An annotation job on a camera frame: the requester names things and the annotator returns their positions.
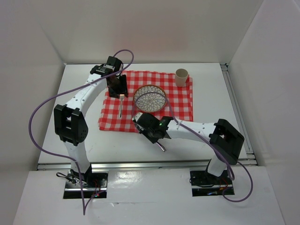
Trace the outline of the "silver fork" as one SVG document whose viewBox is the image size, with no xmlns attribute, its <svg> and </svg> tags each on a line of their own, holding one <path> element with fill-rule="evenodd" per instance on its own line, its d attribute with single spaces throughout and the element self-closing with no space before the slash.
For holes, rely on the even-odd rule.
<svg viewBox="0 0 300 225">
<path fill-rule="evenodd" d="M 123 109 L 123 101 L 124 101 L 125 95 L 120 94 L 120 105 L 119 105 L 119 118 L 122 117 L 122 109 Z"/>
</svg>

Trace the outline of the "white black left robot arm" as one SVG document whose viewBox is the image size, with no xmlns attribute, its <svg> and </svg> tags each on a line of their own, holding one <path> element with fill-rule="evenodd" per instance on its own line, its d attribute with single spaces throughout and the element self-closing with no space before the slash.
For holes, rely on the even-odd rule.
<svg viewBox="0 0 300 225">
<path fill-rule="evenodd" d="M 121 73 L 110 76 L 123 69 L 123 62 L 110 56 L 107 62 L 94 66 L 87 79 L 87 86 L 80 89 L 75 96 L 64 105 L 54 108 L 54 131 L 64 142 L 68 155 L 75 159 L 71 162 L 71 175 L 76 182 L 87 187 L 92 183 L 92 168 L 86 154 L 84 140 L 88 135 L 85 115 L 98 95 L 108 89 L 109 97 L 121 101 L 128 96 L 127 78 Z"/>
</svg>

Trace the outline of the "floral patterned ceramic plate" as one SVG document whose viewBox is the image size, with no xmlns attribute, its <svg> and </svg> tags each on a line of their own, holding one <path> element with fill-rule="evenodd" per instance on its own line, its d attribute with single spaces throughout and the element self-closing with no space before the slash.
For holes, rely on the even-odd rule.
<svg viewBox="0 0 300 225">
<path fill-rule="evenodd" d="M 134 92 L 133 101 L 138 110 L 154 113 L 165 107 L 166 93 L 161 87 L 148 84 L 139 87 Z"/>
</svg>

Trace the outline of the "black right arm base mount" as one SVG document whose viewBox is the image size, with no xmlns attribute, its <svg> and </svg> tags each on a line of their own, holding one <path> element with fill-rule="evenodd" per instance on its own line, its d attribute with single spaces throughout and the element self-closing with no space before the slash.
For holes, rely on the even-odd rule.
<svg viewBox="0 0 300 225">
<path fill-rule="evenodd" d="M 230 180 L 227 170 L 224 170 L 220 177 L 215 177 L 203 170 L 190 171 L 192 196 L 217 196 L 235 195 L 233 182 Z"/>
</svg>

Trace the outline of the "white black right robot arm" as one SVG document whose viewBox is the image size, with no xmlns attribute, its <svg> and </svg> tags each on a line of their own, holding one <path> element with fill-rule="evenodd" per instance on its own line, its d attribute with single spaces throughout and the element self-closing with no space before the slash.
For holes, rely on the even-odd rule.
<svg viewBox="0 0 300 225">
<path fill-rule="evenodd" d="M 216 123 L 197 123 L 164 116 L 157 119 L 154 115 L 139 112 L 132 117 L 138 132 L 150 142 L 157 144 L 160 139 L 185 139 L 199 141 L 210 146 L 215 156 L 209 161 L 205 180 L 214 184 L 227 170 L 231 180 L 235 180 L 232 165 L 236 165 L 244 143 L 244 136 L 225 119 Z"/>
</svg>

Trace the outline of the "silver table knife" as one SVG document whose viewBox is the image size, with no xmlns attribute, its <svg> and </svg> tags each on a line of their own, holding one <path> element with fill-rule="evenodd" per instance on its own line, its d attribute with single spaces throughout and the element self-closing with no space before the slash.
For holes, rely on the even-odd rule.
<svg viewBox="0 0 300 225">
<path fill-rule="evenodd" d="M 166 148 L 162 144 L 160 144 L 159 142 L 156 142 L 156 144 L 161 148 L 163 152 L 166 152 Z"/>
</svg>

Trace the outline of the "beige paper cup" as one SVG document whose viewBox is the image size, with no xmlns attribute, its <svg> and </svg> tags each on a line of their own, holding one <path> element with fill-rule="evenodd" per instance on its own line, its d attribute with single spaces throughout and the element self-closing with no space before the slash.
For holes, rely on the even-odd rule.
<svg viewBox="0 0 300 225">
<path fill-rule="evenodd" d="M 189 73 L 183 68 L 179 68 L 175 72 L 175 84 L 177 87 L 184 87 L 188 79 Z"/>
</svg>

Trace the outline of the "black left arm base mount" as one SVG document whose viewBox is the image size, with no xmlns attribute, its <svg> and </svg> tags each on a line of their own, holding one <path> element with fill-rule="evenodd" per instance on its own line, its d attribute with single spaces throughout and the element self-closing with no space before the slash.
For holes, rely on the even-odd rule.
<svg viewBox="0 0 300 225">
<path fill-rule="evenodd" d="M 56 176 L 66 180 L 64 199 L 81 199 L 80 180 L 72 176 L 70 172 L 63 174 L 57 172 Z M 83 181 L 83 196 L 85 199 L 107 197 L 108 172 L 93 173 L 89 181 Z"/>
</svg>

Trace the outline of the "red white checkered cloth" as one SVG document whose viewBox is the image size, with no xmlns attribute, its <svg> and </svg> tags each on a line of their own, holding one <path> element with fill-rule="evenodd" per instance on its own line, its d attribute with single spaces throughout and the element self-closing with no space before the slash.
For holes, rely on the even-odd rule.
<svg viewBox="0 0 300 225">
<path fill-rule="evenodd" d="M 193 121 L 193 80 L 176 86 L 175 74 L 124 71 L 128 96 L 122 101 L 105 94 L 98 124 L 103 131 L 136 132 L 167 130 L 168 123 Z"/>
</svg>

